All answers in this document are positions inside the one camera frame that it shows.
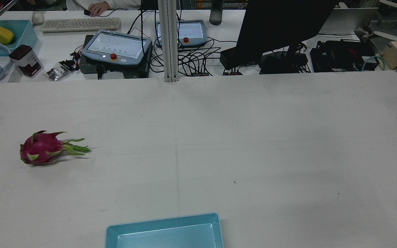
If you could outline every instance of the computer monitor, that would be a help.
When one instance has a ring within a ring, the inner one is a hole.
[[[278,73],[295,72],[292,59],[302,41],[318,34],[339,1],[249,0],[236,47],[221,52],[225,69],[260,64],[263,53],[289,47],[285,58],[273,63]]]

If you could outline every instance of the pink dragon fruit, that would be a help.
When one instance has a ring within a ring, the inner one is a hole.
[[[50,164],[55,162],[62,151],[66,151],[71,155],[85,155],[84,153],[90,152],[87,148],[88,146],[76,146],[70,143],[82,141],[84,138],[61,141],[56,136],[65,132],[45,132],[44,130],[35,132],[21,145],[19,154],[24,163],[29,165]]]

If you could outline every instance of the blue plastic tray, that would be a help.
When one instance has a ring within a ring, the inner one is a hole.
[[[12,42],[6,45],[12,52],[21,44],[34,47],[38,39],[30,20],[0,20],[0,27],[7,28],[14,34]],[[0,56],[7,56],[7,52],[0,49]]]
[[[110,225],[105,248],[223,248],[217,213]]]

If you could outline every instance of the black monitor stand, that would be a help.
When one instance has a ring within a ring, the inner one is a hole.
[[[298,53],[298,45],[292,45],[287,52],[273,52],[263,55],[260,74],[298,73],[298,67],[304,66],[308,59],[306,54]]]

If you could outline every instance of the desk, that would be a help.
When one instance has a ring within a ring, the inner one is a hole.
[[[92,152],[26,165],[39,130]],[[227,248],[397,248],[397,73],[0,83],[0,247],[214,211]]]
[[[121,19],[121,29],[119,30],[122,33],[126,33],[133,20],[137,17],[140,11],[114,11],[110,17],[119,17]],[[9,11],[4,13],[0,19],[31,19],[33,12],[31,11]],[[203,19],[207,28],[207,34],[209,37],[220,41],[236,41],[238,39],[238,33],[240,31],[241,22],[244,17],[244,10],[225,10],[223,13],[223,22],[214,26],[211,25],[208,21],[210,10],[184,10],[182,11],[182,19],[193,20],[193,19]],[[83,14],[82,11],[44,11],[44,15],[46,19],[70,19],[70,18],[92,18]],[[154,13],[148,12],[144,13],[144,22],[143,22],[143,32],[150,36],[153,41],[154,39]],[[140,29],[140,19],[136,22],[134,27]],[[39,31],[40,26],[35,26],[34,30],[36,35],[38,36],[38,41],[35,44],[33,50],[36,55],[39,57],[45,69],[51,69],[53,66],[62,60],[71,59],[70,53],[74,51],[77,47],[83,44],[85,39],[85,35],[94,34],[95,32],[75,32],[75,33],[42,33]],[[137,30],[133,30],[131,34],[140,35]],[[329,35],[318,35],[308,41],[305,44],[308,46],[306,51],[307,55],[309,54],[310,48],[316,47],[317,41],[327,41],[327,40],[337,40],[339,38],[345,39],[356,39],[356,36],[329,36]],[[215,43],[215,47],[221,47],[221,50],[228,49],[230,47],[234,47],[234,42],[217,42]],[[161,54],[161,49],[156,49],[158,54]],[[213,55],[213,57],[218,58],[219,54]],[[222,75],[223,67],[220,64],[218,59],[208,60],[206,63],[206,67],[209,69],[212,75]],[[241,72],[244,75],[252,75],[258,74],[260,68],[249,67],[249,68],[241,68]],[[13,73],[11,71],[12,77],[6,77],[3,82],[41,82],[44,80],[48,80],[43,74],[38,75],[34,79],[29,79],[27,77],[23,77],[20,72],[15,71]],[[150,71],[150,77],[163,77],[163,73],[154,73]],[[82,74],[82,72],[75,72],[64,81],[74,81],[74,80],[90,80],[96,79],[96,74]],[[103,79],[122,79],[123,75],[121,72],[108,72],[103,75]]]

